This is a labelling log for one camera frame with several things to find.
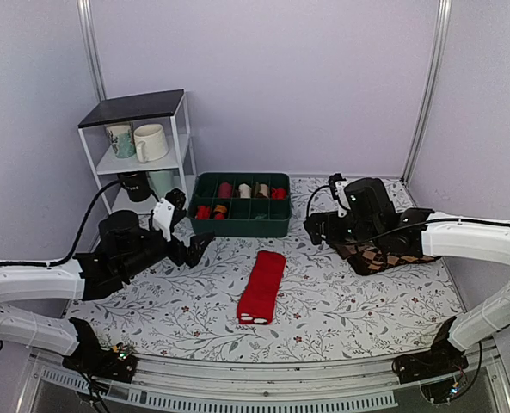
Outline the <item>red sock pair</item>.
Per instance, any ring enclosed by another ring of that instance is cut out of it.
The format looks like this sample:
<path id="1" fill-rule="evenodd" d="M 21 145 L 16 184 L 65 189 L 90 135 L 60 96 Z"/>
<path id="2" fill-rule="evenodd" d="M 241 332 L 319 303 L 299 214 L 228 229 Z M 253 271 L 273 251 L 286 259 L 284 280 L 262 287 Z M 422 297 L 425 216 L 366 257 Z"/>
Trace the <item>red sock pair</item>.
<path id="1" fill-rule="evenodd" d="M 238 323 L 272 323 L 285 266 L 283 255 L 266 250 L 258 252 L 249 282 L 237 304 Z"/>

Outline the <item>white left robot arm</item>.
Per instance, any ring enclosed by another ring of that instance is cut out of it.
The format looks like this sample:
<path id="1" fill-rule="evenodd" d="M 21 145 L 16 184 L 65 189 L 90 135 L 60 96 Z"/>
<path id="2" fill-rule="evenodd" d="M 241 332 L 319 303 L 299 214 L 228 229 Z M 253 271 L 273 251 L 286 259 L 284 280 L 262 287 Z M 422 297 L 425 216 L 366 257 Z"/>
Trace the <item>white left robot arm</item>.
<path id="1" fill-rule="evenodd" d="M 183 243 L 174 234 L 186 215 L 186 195 L 173 189 L 151 211 L 142 228 L 131 210 L 110 213 L 98 225 L 100 242 L 89 253 L 72 250 L 55 262 L 0 261 L 0 341 L 22 343 L 64 356 L 71 367 L 100 373 L 131 360 L 124 346 L 103 348 L 89 323 L 75 317 L 53 319 L 11 306 L 13 301 L 105 299 L 146 269 L 168 258 L 177 266 L 199 264 L 215 238 L 194 235 Z"/>

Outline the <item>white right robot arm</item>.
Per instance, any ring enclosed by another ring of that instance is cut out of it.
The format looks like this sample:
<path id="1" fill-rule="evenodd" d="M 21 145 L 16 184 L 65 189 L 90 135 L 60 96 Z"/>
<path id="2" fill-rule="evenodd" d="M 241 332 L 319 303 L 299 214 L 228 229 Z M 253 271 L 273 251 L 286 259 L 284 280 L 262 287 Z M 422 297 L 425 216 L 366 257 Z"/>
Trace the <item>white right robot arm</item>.
<path id="1" fill-rule="evenodd" d="M 344 257 L 377 252 L 386 258 L 451 256 L 510 267 L 510 220 L 466 218 L 429 208 L 399 213 L 378 178 L 329 178 L 335 212 L 307 213 L 304 228 L 314 245 L 326 243 Z M 441 375 L 458 355 L 510 326 L 510 280 L 474 309 L 434 328 L 424 367 Z"/>

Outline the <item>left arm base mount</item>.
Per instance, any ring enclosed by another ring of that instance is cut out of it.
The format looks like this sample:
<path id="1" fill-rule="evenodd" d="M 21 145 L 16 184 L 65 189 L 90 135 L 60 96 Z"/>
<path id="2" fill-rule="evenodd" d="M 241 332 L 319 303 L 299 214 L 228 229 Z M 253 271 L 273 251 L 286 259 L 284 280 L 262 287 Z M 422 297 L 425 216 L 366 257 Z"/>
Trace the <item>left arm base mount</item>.
<path id="1" fill-rule="evenodd" d="M 103 348 L 86 321 L 76 317 L 69 321 L 75 327 L 78 346 L 71 355 L 63 357 L 62 366 L 85 376 L 131 384 L 138 358 L 123 346 L 117 346 L 116 351 Z"/>

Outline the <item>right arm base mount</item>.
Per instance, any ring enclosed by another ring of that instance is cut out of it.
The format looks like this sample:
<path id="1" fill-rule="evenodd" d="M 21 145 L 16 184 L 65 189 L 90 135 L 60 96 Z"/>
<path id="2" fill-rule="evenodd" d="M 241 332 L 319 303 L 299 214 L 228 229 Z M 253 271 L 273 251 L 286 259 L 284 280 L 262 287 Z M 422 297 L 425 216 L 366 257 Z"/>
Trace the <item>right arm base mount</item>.
<path id="1" fill-rule="evenodd" d="M 421 391 L 428 402 L 435 405 L 449 404 L 459 400 L 476 383 L 482 368 L 483 348 L 478 343 L 479 358 L 476 372 L 470 383 L 467 383 L 465 369 L 469 366 L 463 350 L 458 350 L 448 342 L 450 329 L 456 317 L 447 319 L 440 327 L 429 350 L 414 354 L 397 356 L 391 364 L 392 372 L 401 384 L 431 379 L 447 373 L 460 372 L 458 380 L 453 380 L 450 388 L 439 389 L 438 384 L 425 385 Z"/>

